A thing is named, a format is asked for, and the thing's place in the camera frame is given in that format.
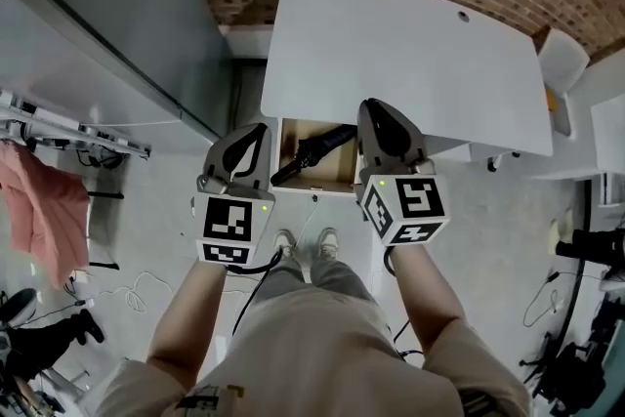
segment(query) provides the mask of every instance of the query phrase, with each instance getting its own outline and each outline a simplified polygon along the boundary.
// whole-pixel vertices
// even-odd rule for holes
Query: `gray floor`
[[[253,105],[241,120],[257,115]],[[135,313],[126,305],[125,292],[98,296],[102,291],[123,285],[133,286],[142,271],[150,271],[176,290],[191,266],[195,247],[189,201],[195,178],[204,161],[202,156],[154,156],[149,161],[132,158],[118,172],[103,173],[81,167],[68,154],[46,153],[46,161],[65,170],[79,172],[88,186],[119,186],[126,199],[105,202],[94,216],[101,248],[108,251],[121,271],[89,269],[94,276],[88,284],[78,285],[81,297],[96,297],[92,313],[103,326],[106,342],[87,347],[72,346],[58,363],[59,371],[73,377],[83,369],[90,373],[81,385],[90,388],[109,374],[124,357],[146,356],[151,333],[171,294],[168,288],[145,276],[138,292],[147,311]],[[532,328],[521,324],[523,313],[550,270],[568,270],[567,260],[547,253],[546,239],[552,220],[561,218],[574,203],[572,182],[537,182],[524,179],[514,169],[488,173],[483,164],[458,164],[439,161],[438,171],[449,186],[452,219],[448,227],[429,246],[435,261],[461,298],[470,322],[484,341],[520,376],[522,357],[532,357],[541,346],[544,332],[562,321],[571,280],[559,280],[556,314],[547,314]],[[279,193],[269,227],[256,260],[271,256],[271,241],[277,229],[290,229],[296,236],[315,207],[307,195]],[[352,199],[322,196],[303,235],[303,247],[314,247],[319,232],[328,226],[338,230],[339,257],[350,264],[378,300],[394,332],[405,322],[395,280],[382,266],[381,248],[374,244],[371,228],[364,223]],[[10,293],[26,286],[42,291],[43,304],[38,313],[70,304],[62,291],[50,288],[45,273],[35,265],[31,273],[27,256],[10,250],[10,227],[4,204],[0,204],[0,288]],[[229,277],[215,331],[215,342],[204,364],[204,371],[223,357],[230,332],[246,293],[256,282]],[[549,293],[542,294],[528,314],[528,320],[549,307]],[[56,321],[61,314],[53,316]],[[48,318],[41,320],[44,325]],[[418,348],[408,329],[398,342],[401,350]],[[421,364],[418,355],[410,362]]]

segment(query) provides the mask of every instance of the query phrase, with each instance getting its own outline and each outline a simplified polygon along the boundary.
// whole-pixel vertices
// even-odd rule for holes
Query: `black equipment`
[[[271,176],[271,184],[278,187],[297,176],[302,169],[314,167],[319,160],[334,148],[344,145],[355,138],[358,128],[355,125],[340,125],[320,136],[314,136],[298,142],[295,160]]]

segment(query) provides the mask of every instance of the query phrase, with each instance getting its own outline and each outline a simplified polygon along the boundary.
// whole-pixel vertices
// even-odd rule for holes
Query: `chair leg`
[[[87,191],[89,196],[99,196],[100,198],[115,198],[116,200],[123,200],[124,195],[121,193],[104,193],[102,191]]]

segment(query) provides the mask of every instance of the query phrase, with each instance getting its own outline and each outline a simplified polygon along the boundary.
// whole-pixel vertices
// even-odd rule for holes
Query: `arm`
[[[18,384],[18,388],[20,388],[21,395],[28,400],[28,403],[30,403],[30,405],[37,410],[37,412],[42,415],[52,415],[50,407],[45,403],[42,397],[35,394],[26,381],[20,377],[14,377],[14,379]]]
[[[465,312],[423,245],[398,246],[391,261],[410,324],[427,353],[442,330],[464,319]]]
[[[226,268],[196,262],[156,326],[146,363],[193,387],[208,353]]]

